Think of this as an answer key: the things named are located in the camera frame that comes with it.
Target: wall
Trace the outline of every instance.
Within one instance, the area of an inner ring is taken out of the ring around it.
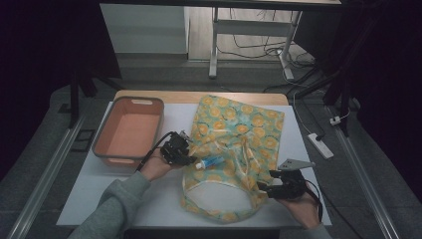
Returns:
[[[186,54],[186,7],[101,4],[116,53]]]

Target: yellow patterned bag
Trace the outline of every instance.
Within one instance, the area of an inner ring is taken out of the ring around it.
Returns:
[[[223,223],[253,215],[267,199],[257,182],[273,181],[283,122],[284,113],[203,97],[191,131],[190,154],[198,160],[184,168],[181,206]],[[197,169],[208,156],[224,161]]]

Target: gray mat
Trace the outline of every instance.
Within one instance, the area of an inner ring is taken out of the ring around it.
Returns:
[[[297,74],[304,74],[305,70],[297,70]],[[144,68],[122,69],[123,79],[119,83],[131,90],[166,90],[166,91],[227,91],[233,92],[261,92],[271,85],[285,84],[281,80],[280,69],[259,68],[221,68],[217,80],[208,80],[208,69],[199,68]],[[115,90],[104,83],[95,80],[99,93],[95,98],[95,110],[90,112],[82,129],[98,129],[104,115],[106,105],[112,100]],[[284,86],[273,92],[286,93],[292,86]],[[322,93],[316,92],[306,98],[311,113],[300,102],[297,102],[298,112],[304,125],[316,133],[325,133],[323,141],[333,151],[333,160],[325,160],[313,145],[306,139],[308,131],[300,125],[304,142],[310,159],[316,163],[316,176],[318,183],[327,198],[325,203],[332,226],[328,231],[334,238],[358,238],[347,225],[350,223],[363,238],[383,238],[382,232],[376,222],[371,208],[366,202],[360,186],[350,169],[344,152],[338,142],[333,128],[328,123],[328,115],[321,103]],[[50,160],[57,147],[58,141],[63,136],[69,123],[69,115],[58,114],[62,104],[69,103],[69,88],[63,88],[52,95],[49,112],[37,133],[22,153],[19,161],[10,171],[8,176],[0,183],[0,238],[5,238],[10,231],[14,220],[19,215],[25,202],[41,176],[45,165]],[[377,144],[367,135],[352,113],[348,124],[350,138],[363,158],[365,167],[373,179],[379,194],[384,201],[388,212],[402,238],[420,238],[422,229],[422,207],[406,186],[397,170],[391,164]],[[85,160],[86,152],[70,152],[59,172],[39,215],[31,227],[28,238],[66,238],[70,233],[69,228],[55,226],[61,209],[66,203],[73,184],[78,177],[79,170]],[[274,232],[266,238],[275,236]],[[189,238],[191,235],[201,235],[201,238],[215,238],[205,232],[192,234],[189,232],[158,232],[153,230],[137,231],[141,238]],[[239,238],[252,238],[247,232],[239,232]],[[283,238],[300,238],[300,231],[289,228],[282,231]]]

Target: gray sleeve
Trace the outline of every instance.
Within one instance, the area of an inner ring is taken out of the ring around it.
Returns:
[[[125,181],[115,180],[103,193],[98,208],[69,238],[116,238],[131,225],[149,185],[138,171]]]
[[[305,230],[305,233],[309,239],[332,239],[323,224],[316,228]]]

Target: hand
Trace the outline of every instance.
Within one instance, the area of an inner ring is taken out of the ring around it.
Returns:
[[[306,192],[302,197],[294,200],[276,199],[285,205],[292,216],[305,228],[312,229],[319,226],[317,203]]]
[[[170,165],[163,158],[160,149],[157,148],[149,160],[146,161],[145,165],[140,170],[140,173],[148,180],[153,181],[157,178],[164,176],[171,169],[179,168],[179,165]]]

